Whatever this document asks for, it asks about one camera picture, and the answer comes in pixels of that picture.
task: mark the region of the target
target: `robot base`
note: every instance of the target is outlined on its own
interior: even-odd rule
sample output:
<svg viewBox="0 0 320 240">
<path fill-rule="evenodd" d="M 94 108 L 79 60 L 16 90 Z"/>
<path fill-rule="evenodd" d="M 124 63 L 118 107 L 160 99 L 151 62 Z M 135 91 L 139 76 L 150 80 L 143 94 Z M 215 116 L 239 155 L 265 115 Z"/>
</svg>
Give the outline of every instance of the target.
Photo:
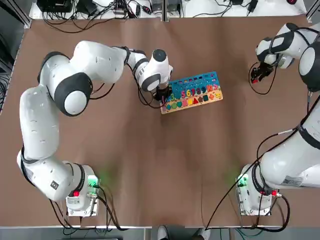
<svg viewBox="0 0 320 240">
<path fill-rule="evenodd" d="M 248 167 L 249 165 L 246 165 L 243 168 L 241 175 L 236 179 L 238 180 L 241 178 L 236 186 L 240 214 L 246 216 L 271 215 L 270 207 L 272 203 L 272 195 L 262 195 L 256 190 L 252 177 L 249 177 L 252 176 L 252 169 L 250 169 L 247 174 L 243 174 Z"/>
<path fill-rule="evenodd" d="M 93 217 L 98 214 L 97 199 L 99 189 L 99 180 L 94 171 L 88 165 L 82 165 L 85 174 L 85 180 L 78 196 L 66 197 L 66 207 L 70 217 Z"/>
</svg>

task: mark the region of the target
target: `brown mat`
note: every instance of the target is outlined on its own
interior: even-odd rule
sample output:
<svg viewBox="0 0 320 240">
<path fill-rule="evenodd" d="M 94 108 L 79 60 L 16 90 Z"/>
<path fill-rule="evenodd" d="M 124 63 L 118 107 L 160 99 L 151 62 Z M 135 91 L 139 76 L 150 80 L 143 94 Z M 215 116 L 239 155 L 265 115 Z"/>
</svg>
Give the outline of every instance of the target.
<svg viewBox="0 0 320 240">
<path fill-rule="evenodd" d="M 307 25 L 303 15 L 172 19 L 169 23 L 136 19 L 111 20 L 79 34 L 65 34 L 41 20 L 33 21 L 25 32 L 0 118 L 0 226 L 59 225 L 49 201 L 24 180 L 16 163 L 22 146 L 19 99 L 25 89 L 37 85 L 48 52 L 71 57 L 81 40 L 141 49 L 148 56 L 153 49 L 164 49 L 174 67 L 173 80 L 217 71 L 222 101 L 161 115 L 160 110 L 139 102 L 135 82 L 126 69 L 110 95 L 91 101 L 81 116 L 60 114 L 57 152 L 59 159 L 88 164 L 102 177 L 112 190 L 122 226 L 202 226 L 201 202 L 206 224 L 244 164 L 255 159 L 260 141 L 292 128 L 306 112 L 307 89 L 298 74 L 298 61 L 278 71 L 266 96 L 255 94 L 248 85 L 248 70 L 257 60 L 256 45 L 273 37 L 287 22 Z M 65 29 L 75 30 L 71 24 Z M 258 90 L 266 90 L 271 80 L 265 80 Z M 270 140 L 262 151 L 278 141 Z M 320 226 L 320 209 L 315 207 L 320 199 L 318 189 L 284 193 L 291 204 L 291 226 Z M 99 211 L 98 217 L 84 219 L 83 224 L 105 225 L 101 205 Z M 239 226 L 237 212 L 232 192 L 211 225 Z M 255 218 L 244 220 L 251 225 Z M 272 217 L 262 217 L 260 223 L 281 225 L 279 210 Z"/>
</svg>

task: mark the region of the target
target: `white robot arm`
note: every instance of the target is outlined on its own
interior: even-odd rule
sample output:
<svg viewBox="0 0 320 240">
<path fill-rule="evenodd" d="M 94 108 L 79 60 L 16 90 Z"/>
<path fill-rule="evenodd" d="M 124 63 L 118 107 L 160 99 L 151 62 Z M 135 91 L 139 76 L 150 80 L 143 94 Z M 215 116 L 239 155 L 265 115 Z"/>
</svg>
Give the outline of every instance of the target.
<svg viewBox="0 0 320 240">
<path fill-rule="evenodd" d="M 88 105 L 92 81 L 114 84 L 125 65 L 142 90 L 165 99 L 169 96 L 173 68 L 163 50 L 153 51 L 149 61 L 143 51 L 81 41 L 71 59 L 60 52 L 49 53 L 38 75 L 39 85 L 27 89 L 20 98 L 23 147 L 17 163 L 25 178 L 49 199 L 66 198 L 69 216 L 93 215 L 90 193 L 97 177 L 87 165 L 55 158 L 58 111 L 70 117 L 81 114 Z"/>
<path fill-rule="evenodd" d="M 287 23 L 275 38 L 263 39 L 256 48 L 262 68 L 253 71 L 251 77 L 263 78 L 267 76 L 263 68 L 285 69 L 294 59 L 300 59 L 299 73 L 303 82 L 310 92 L 320 91 L 320 42 L 317 41 L 317 27 L 299 28 Z M 248 168 L 249 165 L 243 168 L 237 186 L 242 215 L 266 215 L 272 203 L 272 190 L 320 188 L 319 98 L 290 138 L 266 152 L 260 164 L 250 170 Z"/>
</svg>

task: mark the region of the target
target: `number puzzle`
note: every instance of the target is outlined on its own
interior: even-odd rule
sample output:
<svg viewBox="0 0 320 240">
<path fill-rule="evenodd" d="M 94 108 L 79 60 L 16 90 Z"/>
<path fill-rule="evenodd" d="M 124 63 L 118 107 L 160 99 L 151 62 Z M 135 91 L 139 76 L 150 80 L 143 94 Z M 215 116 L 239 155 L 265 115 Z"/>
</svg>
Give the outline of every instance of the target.
<svg viewBox="0 0 320 240">
<path fill-rule="evenodd" d="M 170 81 L 172 94 L 161 107 L 162 114 L 173 113 L 223 99 L 215 71 Z"/>
</svg>

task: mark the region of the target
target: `shoe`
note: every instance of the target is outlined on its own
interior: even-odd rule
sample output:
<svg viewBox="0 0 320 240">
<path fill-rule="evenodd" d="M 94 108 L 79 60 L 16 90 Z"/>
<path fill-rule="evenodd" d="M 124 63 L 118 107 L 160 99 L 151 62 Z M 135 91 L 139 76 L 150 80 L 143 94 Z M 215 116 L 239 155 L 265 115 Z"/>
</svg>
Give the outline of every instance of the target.
<svg viewBox="0 0 320 240">
<path fill-rule="evenodd" d="M 161 239 L 169 239 L 168 231 L 165 226 L 160 226 L 158 228 L 158 240 L 161 240 Z"/>
<path fill-rule="evenodd" d="M 203 237 L 204 240 L 209 240 L 211 229 L 205 230 L 205 228 L 200 228 L 196 235 Z"/>
</svg>

